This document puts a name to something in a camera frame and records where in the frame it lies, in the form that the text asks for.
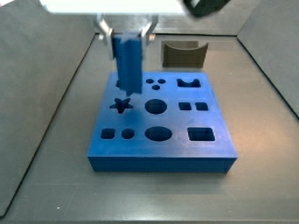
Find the small circular hole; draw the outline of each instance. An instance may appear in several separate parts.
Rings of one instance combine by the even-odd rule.
[[[160,115],[166,110],[166,104],[164,101],[152,99],[144,104],[144,109],[153,115]]]
[[[158,89],[160,89],[160,86],[153,85],[153,86],[152,86],[152,89],[153,89],[153,90],[158,90]]]
[[[121,137],[124,138],[124,139],[129,139],[129,138],[132,138],[134,136],[134,131],[132,130],[132,129],[124,129],[122,131],[121,131]]]
[[[152,79],[146,79],[146,80],[145,80],[145,83],[152,84],[152,83],[154,83],[154,80],[152,80]]]
[[[158,82],[160,84],[164,84],[164,83],[165,83],[165,80],[164,80],[164,79],[160,79],[157,82]]]

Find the star-shaped hole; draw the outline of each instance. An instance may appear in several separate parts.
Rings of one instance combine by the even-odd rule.
[[[116,109],[116,112],[118,114],[122,114],[125,109],[132,109],[133,108],[133,106],[130,104],[128,104],[129,101],[130,101],[129,98],[126,98],[124,100],[120,100],[120,99],[116,98],[114,99],[116,104],[110,105],[109,108]]]

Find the blue shape sorter board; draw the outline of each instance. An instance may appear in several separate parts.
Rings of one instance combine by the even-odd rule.
[[[129,96],[109,75],[88,148],[96,172],[226,172],[236,159],[205,73],[144,73]]]

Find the square hole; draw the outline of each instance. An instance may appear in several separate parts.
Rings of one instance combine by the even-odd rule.
[[[214,141],[210,128],[188,128],[186,130],[190,141]]]
[[[102,139],[112,139],[114,137],[116,130],[114,129],[102,129],[100,137]]]
[[[192,105],[188,102],[178,102],[180,110],[192,110]]]
[[[196,102],[196,103],[194,103],[194,106],[196,106],[196,109],[197,109],[197,110],[202,110],[202,111],[209,110],[209,109],[208,109],[208,105],[206,105],[205,102]]]

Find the blue block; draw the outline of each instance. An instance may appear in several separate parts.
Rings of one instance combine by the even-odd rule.
[[[117,86],[125,94],[142,91],[142,55],[138,33],[113,35],[113,54],[116,57]]]
[[[226,172],[237,153],[204,73],[142,74],[142,93],[106,81],[88,160],[96,172]]]

